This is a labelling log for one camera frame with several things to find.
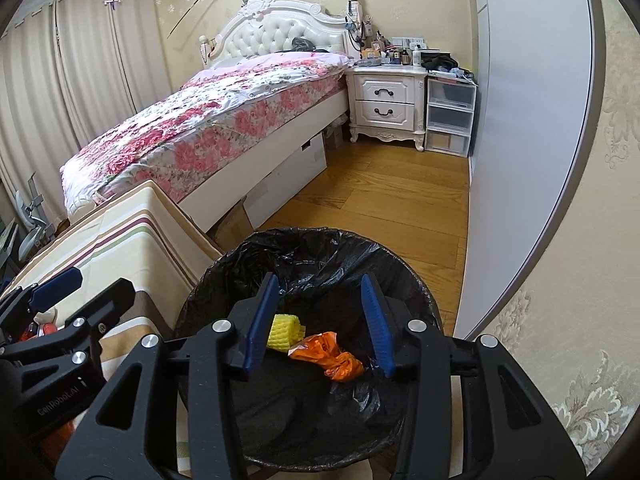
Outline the floral pink quilt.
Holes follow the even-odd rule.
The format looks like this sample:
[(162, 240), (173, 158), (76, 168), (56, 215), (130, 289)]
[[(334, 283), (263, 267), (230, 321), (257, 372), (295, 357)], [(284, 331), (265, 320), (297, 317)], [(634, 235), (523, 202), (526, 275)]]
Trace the floral pink quilt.
[(344, 53), (228, 58), (105, 131), (61, 168), (67, 218), (146, 180), (174, 202), (267, 136), (344, 87)]

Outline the white two-drawer nightstand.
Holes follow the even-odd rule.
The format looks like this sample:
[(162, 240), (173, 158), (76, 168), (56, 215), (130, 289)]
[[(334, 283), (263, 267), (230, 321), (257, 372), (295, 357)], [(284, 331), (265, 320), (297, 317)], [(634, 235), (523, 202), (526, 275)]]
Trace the white two-drawer nightstand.
[(427, 71), (410, 65), (355, 66), (346, 74), (350, 142), (368, 136), (424, 151)]

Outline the black-bagged trash bin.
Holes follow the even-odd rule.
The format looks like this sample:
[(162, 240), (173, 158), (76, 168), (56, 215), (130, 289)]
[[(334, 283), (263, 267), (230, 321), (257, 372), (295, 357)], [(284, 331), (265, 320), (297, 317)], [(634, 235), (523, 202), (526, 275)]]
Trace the black-bagged trash bin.
[(249, 462), (318, 472), (367, 460), (398, 441), (408, 391), (384, 375), (374, 355), (360, 292), (368, 273), (415, 318), (439, 326), (433, 295), (404, 260), (334, 229), (257, 232), (212, 264), (190, 293), (177, 337), (225, 318), (257, 294), (267, 274), (278, 279), (262, 366), (232, 384)]

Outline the beige curtains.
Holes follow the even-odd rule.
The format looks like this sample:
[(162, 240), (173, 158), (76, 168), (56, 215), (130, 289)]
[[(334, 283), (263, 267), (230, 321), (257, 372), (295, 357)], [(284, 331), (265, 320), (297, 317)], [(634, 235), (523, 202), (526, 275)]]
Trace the beige curtains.
[(155, 0), (51, 0), (1, 38), (1, 182), (36, 180), (66, 215), (61, 167), (100, 134), (168, 96)]

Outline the clear plastic drawer unit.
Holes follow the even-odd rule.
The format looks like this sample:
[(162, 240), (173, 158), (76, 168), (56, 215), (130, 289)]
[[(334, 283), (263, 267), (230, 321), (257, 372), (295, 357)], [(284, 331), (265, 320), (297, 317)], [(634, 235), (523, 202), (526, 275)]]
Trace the clear plastic drawer unit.
[(468, 157), (477, 103), (475, 81), (464, 75), (430, 70), (425, 95), (424, 148)]

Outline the grey office chair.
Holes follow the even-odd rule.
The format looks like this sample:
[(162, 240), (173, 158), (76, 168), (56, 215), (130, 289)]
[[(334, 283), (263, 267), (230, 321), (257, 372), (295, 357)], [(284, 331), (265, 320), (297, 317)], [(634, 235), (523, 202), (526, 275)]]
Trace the grey office chair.
[(18, 248), (18, 260), (26, 263), (33, 255), (54, 240), (54, 226), (44, 210), (44, 198), (38, 191), (36, 174), (33, 172), (27, 181), (29, 202), (24, 200), (21, 193), (14, 193), (14, 203), (18, 218), (20, 218), (27, 234)]

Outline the orange plastic bag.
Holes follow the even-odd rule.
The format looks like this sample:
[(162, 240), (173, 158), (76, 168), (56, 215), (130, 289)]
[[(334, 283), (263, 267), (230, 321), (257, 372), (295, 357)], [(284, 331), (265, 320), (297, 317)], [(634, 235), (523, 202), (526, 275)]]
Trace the orange plastic bag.
[(337, 343), (337, 334), (325, 332), (309, 336), (288, 350), (288, 356), (296, 361), (319, 365), (324, 376), (334, 382), (351, 382), (364, 373), (360, 360)]

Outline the white under-bed storage box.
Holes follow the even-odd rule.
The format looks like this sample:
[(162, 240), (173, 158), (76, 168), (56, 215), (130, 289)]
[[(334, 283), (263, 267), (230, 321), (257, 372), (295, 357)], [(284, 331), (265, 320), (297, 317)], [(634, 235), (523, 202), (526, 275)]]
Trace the white under-bed storage box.
[(326, 151), (318, 133), (248, 192), (244, 209), (252, 227), (257, 230), (324, 170)]

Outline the striped bed sheet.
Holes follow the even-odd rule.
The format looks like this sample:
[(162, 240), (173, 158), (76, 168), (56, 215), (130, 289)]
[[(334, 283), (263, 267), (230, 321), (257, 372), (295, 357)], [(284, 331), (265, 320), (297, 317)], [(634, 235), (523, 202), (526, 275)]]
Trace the striped bed sheet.
[(145, 335), (171, 337), (186, 298), (221, 253), (153, 182), (110, 200), (74, 224), (27, 263), (11, 285), (41, 283), (74, 266), (81, 288), (56, 306), (62, 327), (80, 307), (119, 278), (136, 290), (134, 305), (101, 339), (102, 368), (111, 377)]

